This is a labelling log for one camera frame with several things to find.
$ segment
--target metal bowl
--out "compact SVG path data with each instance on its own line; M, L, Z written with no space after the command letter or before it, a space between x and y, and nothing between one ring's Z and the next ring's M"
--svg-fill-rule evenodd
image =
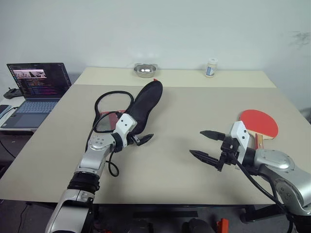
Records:
M151 78L156 73L156 64L136 63L134 66L135 73L142 78Z

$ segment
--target laptop screen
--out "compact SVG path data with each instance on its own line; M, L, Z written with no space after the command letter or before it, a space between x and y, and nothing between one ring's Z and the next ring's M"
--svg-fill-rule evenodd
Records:
M63 63L7 64L25 99L59 99L71 86Z

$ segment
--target laptop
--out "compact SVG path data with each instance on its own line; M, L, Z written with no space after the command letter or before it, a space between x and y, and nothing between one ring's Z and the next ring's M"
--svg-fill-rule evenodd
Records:
M1 128L36 129L70 88L63 63L7 64L25 101Z

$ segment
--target black cable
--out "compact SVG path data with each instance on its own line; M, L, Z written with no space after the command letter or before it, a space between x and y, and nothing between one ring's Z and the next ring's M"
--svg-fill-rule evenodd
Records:
M102 115L102 116L93 124L93 127L92 127L91 131L89 132L88 137L87 137L87 140L86 140L86 150L87 150L87 143L88 143L89 139L91 138L91 135L92 135L94 129L96 128L96 126L98 125L98 123L99 123L104 117L106 117L106 116L108 116L109 114L112 114L112 113L118 113L118 111L111 111L111 112L109 112L109 113L106 113L106 114Z
M1 142L1 140L0 140L0 144L3 146L3 148L6 150L6 152L8 152L12 157L16 158L16 157L4 146L4 144Z
M273 197L278 200L277 193L276 193L276 187L274 186L271 178L264 173L258 173L258 175L263 176L264 178L266 178L268 180L268 182L271 186L271 189L272 189Z
M249 181L257 188L259 189L264 195L266 195L270 200L276 203L276 205L287 215L291 216L291 214L287 211L287 209L283 206L281 202L279 202L276 198L274 198L270 193L268 193L259 183L257 183L253 177L248 173L248 171L245 169L244 166L238 161L238 159L235 157L234 153L229 153L230 158L239 166L239 168L242 170L244 175L249 179Z
M19 230L20 230L20 227L21 227L21 224L22 224L22 215L23 215L23 213L25 212L25 210L27 209L27 207L28 207L28 204L26 203L25 208L24 208L23 211L20 213L20 216L19 216L20 222L19 222L19 227L18 227L17 233L19 233Z
M293 224L293 221L291 220L289 220L289 222L290 222L290 225L288 226L287 233L292 233L294 224Z
M89 134L88 134L87 141L86 141L86 149L85 149L85 152L86 152L87 147L88 147L87 143L88 143L89 139L91 138L91 135L92 135L94 129L96 128L97 124L98 124L104 117L106 117L106 116L108 116L109 114L112 114L112 113L118 113L118 111L111 111L111 112L108 112L108 113L102 115L102 116L95 122L95 124L93 125L91 131L90 131ZM108 163L108 170L109 170L109 172L110 172L110 175L112 175L113 177L117 177L117 176L119 175L120 171L119 171L117 165L115 165L113 162L111 162L113 153L114 153L114 152L112 152L112 153L110 154L109 160L108 160L108 161L106 160L106 162ZM114 166L114 168L116 169L116 171L117 171L116 174L112 172L111 165Z
M110 156L109 156L109 160L106 161L106 162L108 162L108 170L109 170L110 174L111 174L113 177L117 177L117 176L119 175L120 171L119 171L118 167L117 167L113 162L111 162L111 159L112 159L113 154L114 154L114 152L111 152L111 154L110 154ZM111 166L110 166L110 165L112 165L112 166L115 167L115 169L116 169L116 171L117 171L116 174L114 174L114 173L112 172Z
M98 97L98 99L96 100L96 102L95 102L95 104L94 104L95 119L94 119L94 122L93 122L93 126L95 125L97 119L99 119L100 116L101 116L101 114L100 114L100 112L99 112L99 110L98 110L98 104L99 104L99 102L100 102L104 97L106 97L106 96L108 96L108 95L111 95L111 94L125 94L125 95L128 95L128 96L130 97L131 101L130 101L130 104L128 105L127 109L125 110L125 112L126 112L129 108L131 108L132 105L133 105L133 103L134 103L134 97L132 96L131 93L129 93L129 92L127 92L127 91L109 91L109 92L107 92L107 93L105 93L105 94L102 94L101 96ZM112 132L114 131L114 129L113 129L113 130L98 131L98 130L96 129L96 127L95 127L95 128L94 128L94 131L95 131L96 133L112 133Z
M2 117L4 117L4 115L7 114L8 112L10 112L11 110L17 109L17 108L18 108L18 107L14 107L14 108L9 109L8 111L6 111L6 112L0 117L0 119L1 119ZM4 146L4 144L1 142L1 140L0 140L0 144L3 146L3 148L6 150L6 152L8 152L12 157L16 158L16 157Z

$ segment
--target white bottle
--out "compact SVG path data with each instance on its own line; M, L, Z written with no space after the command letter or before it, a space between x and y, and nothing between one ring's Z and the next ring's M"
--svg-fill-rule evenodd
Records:
M214 77L214 74L216 72L218 60L216 58L210 58L208 60L207 68L205 75L209 78Z

